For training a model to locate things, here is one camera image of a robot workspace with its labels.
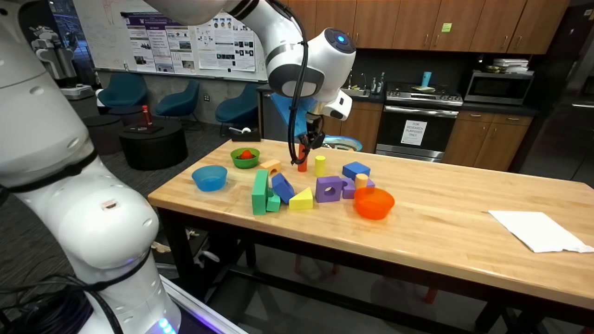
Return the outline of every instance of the black ottoman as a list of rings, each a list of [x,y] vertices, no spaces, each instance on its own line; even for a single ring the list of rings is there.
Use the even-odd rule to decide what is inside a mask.
[[[120,130],[119,140],[129,166],[141,171],[152,171],[175,166],[188,157],[184,129],[178,121],[154,121],[161,130],[152,133],[126,132],[127,128],[146,126],[130,125]]]
[[[118,134],[122,121],[115,115],[98,115],[83,118],[89,130],[89,137],[99,155],[110,155],[122,150]]]
[[[119,116],[125,127],[144,122],[142,106],[115,107],[109,110],[109,114]]]

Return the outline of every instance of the cabinet handle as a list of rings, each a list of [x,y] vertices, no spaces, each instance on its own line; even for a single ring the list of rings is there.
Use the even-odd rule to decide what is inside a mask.
[[[516,47],[515,47],[516,49],[520,47],[520,43],[521,43],[521,42],[522,42],[522,37],[521,37],[521,36],[519,36],[519,37],[518,37],[518,42],[517,42],[517,44],[516,44]]]

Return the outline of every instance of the blue cup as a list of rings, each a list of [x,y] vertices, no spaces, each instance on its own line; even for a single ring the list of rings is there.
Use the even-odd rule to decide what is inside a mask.
[[[422,87],[429,86],[429,80],[431,79],[431,72],[424,72],[423,73],[423,82],[421,83]]]
[[[198,168],[192,173],[192,179],[194,179],[198,189],[202,191],[216,191],[225,185],[227,181],[227,169],[217,165]]]

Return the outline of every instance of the stack of books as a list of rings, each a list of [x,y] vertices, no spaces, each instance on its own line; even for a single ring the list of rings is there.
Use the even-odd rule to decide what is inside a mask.
[[[495,58],[493,65],[505,67],[506,73],[534,74],[528,70],[528,59]]]

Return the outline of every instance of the yellow triangle block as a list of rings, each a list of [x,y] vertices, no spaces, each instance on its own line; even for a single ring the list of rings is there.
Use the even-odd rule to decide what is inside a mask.
[[[311,192],[311,188],[301,191],[299,194],[293,196],[289,200],[290,210],[305,210],[314,208],[314,195]]]

